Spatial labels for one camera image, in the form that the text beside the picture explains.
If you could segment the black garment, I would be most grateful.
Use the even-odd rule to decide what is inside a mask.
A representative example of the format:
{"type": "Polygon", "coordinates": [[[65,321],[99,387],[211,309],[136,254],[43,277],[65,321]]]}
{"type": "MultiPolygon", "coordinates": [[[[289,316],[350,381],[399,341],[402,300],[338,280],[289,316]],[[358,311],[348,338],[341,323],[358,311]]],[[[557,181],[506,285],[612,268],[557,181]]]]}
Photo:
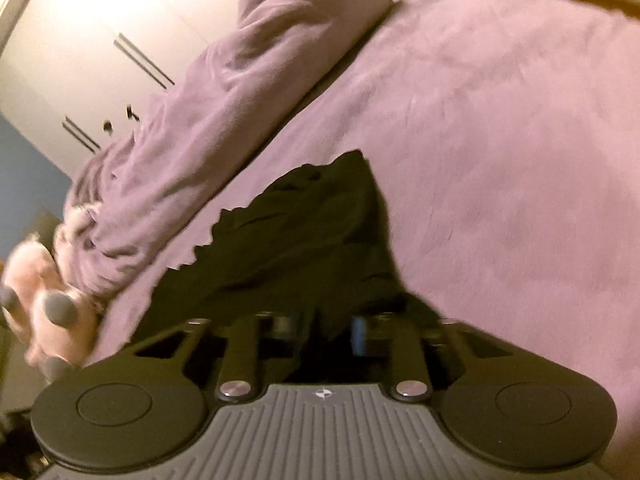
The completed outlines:
{"type": "Polygon", "coordinates": [[[262,312],[299,316],[324,336],[354,316],[439,319],[401,284],[386,208],[360,151],[289,171],[248,206],[223,211],[212,237],[194,263],[163,275],[134,341],[192,318],[221,326],[262,312]]]}

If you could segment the pink plush toy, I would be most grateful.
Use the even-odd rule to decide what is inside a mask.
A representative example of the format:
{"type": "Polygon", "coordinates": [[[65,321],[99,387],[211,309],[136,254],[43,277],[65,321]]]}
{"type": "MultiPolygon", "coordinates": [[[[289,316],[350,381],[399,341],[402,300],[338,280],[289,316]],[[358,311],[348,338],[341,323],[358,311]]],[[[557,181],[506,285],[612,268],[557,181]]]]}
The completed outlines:
{"type": "Polygon", "coordinates": [[[49,384],[79,370],[96,343],[101,308],[68,284],[68,251],[96,220],[101,203],[77,205],[51,233],[32,231],[3,266],[1,323],[26,346],[25,361],[49,384]]]}

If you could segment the purple bed sheet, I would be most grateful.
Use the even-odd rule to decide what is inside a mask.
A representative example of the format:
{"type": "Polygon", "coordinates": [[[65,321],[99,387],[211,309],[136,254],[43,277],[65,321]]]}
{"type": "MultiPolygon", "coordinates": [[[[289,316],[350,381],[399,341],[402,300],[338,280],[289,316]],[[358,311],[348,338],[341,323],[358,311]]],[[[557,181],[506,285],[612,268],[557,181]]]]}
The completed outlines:
{"type": "Polygon", "coordinates": [[[292,118],[113,301],[93,359],[151,290],[305,164],[360,150],[408,287],[612,394],[603,466],[639,474],[639,24],[570,0],[396,0],[292,118]]]}

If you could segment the purple rumpled duvet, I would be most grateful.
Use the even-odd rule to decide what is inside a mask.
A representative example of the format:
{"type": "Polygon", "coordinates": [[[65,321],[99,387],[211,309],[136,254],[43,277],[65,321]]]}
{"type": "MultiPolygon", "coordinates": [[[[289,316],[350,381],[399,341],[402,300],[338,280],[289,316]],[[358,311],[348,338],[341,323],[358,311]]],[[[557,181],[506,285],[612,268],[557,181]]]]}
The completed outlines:
{"type": "Polygon", "coordinates": [[[133,281],[393,0],[239,0],[142,121],[90,159],[66,204],[100,210],[64,256],[64,278],[106,299],[133,281]]]}

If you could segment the white wardrobe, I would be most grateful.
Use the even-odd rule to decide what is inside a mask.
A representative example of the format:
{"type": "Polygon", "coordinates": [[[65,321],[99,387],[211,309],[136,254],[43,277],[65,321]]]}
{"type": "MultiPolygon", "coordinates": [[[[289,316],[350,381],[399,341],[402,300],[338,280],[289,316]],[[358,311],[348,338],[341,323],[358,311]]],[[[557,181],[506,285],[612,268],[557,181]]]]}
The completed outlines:
{"type": "Polygon", "coordinates": [[[64,174],[234,29],[239,0],[1,0],[1,111],[64,174]]]}

